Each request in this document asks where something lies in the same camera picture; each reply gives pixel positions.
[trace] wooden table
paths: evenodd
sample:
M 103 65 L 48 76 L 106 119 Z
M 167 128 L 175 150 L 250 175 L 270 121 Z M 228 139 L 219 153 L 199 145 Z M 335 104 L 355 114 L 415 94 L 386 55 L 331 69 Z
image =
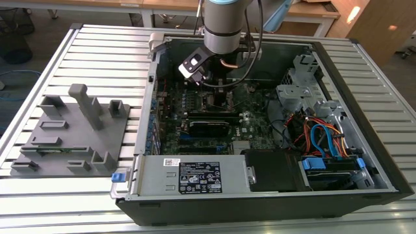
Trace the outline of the wooden table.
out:
M 198 0 L 0 0 L 0 6 L 54 10 L 139 13 L 144 27 L 155 27 L 158 14 L 196 16 Z M 316 23 L 315 37 L 324 37 L 338 12 L 328 12 L 320 3 L 300 2 L 292 5 L 287 22 Z

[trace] green circuit board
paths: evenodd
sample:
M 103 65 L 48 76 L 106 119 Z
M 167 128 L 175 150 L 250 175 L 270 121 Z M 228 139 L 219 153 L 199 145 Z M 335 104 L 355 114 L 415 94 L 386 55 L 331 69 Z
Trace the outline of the green circuit board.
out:
M 162 152 L 164 155 L 234 154 L 232 142 L 248 141 L 252 149 L 275 149 L 274 137 L 266 116 L 267 94 L 271 90 L 254 92 L 247 84 L 242 84 L 227 95 L 223 106 L 210 106 L 212 92 L 188 90 L 178 83 L 168 88 L 168 103 L 160 117 L 164 126 Z M 238 116 L 227 118 L 211 117 L 212 113 L 231 113 Z M 202 120 L 230 123 L 230 129 L 222 137 L 190 137 L 190 113 L 202 113 Z

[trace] blue cable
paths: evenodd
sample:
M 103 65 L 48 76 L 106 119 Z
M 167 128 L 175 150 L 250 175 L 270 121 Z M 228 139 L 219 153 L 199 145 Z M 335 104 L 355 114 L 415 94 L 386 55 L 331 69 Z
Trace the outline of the blue cable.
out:
M 0 76 L 3 76 L 3 75 L 6 75 L 6 74 L 10 74 L 10 73 L 12 73 L 12 72 L 32 72 L 32 73 L 36 73 L 38 76 L 42 75 L 42 72 L 39 72 L 39 71 L 34 71 L 34 70 L 15 70 L 15 71 L 10 71 L 10 72 L 2 73 Z
M 331 136 L 331 133 L 330 133 L 330 129 L 327 128 L 326 125 L 322 125 L 322 124 L 318 124 L 312 127 L 311 129 L 311 141 L 312 141 L 312 145 L 318 148 L 318 150 L 320 151 L 320 153 L 323 154 L 323 157 L 326 157 L 326 151 L 319 147 L 316 141 L 315 141 L 315 129 L 318 127 L 323 127 L 323 129 L 326 130 L 326 133 L 327 133 L 327 139 L 328 139 L 328 146 L 330 146 L 330 151 L 331 151 L 331 154 L 332 154 L 332 157 L 338 157 L 339 156 L 339 152 L 336 150 L 336 148 L 334 147 L 334 144 L 332 144 L 332 136 Z
M 4 101 L 23 101 L 23 100 L 26 100 L 26 98 L 20 98 L 20 99 L 11 99 L 11 98 L 4 98 L 4 97 L 0 97 L 0 100 L 4 100 Z

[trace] power supply label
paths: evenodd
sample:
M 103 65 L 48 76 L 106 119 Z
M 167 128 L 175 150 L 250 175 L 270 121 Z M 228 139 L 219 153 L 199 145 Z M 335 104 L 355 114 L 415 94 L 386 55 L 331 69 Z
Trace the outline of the power supply label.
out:
M 182 194 L 223 192 L 220 162 L 182 162 L 179 178 Z

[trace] black trash bin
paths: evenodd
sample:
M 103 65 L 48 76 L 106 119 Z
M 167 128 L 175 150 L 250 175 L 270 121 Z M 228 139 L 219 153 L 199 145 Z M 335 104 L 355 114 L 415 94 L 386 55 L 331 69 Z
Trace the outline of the black trash bin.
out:
M 0 20 L 0 57 L 10 64 L 24 63 L 34 55 L 24 36 L 16 30 L 16 23 Z
M 0 20 L 11 23 L 10 27 L 18 24 L 16 32 L 28 35 L 35 32 L 35 25 L 26 8 L 0 7 Z

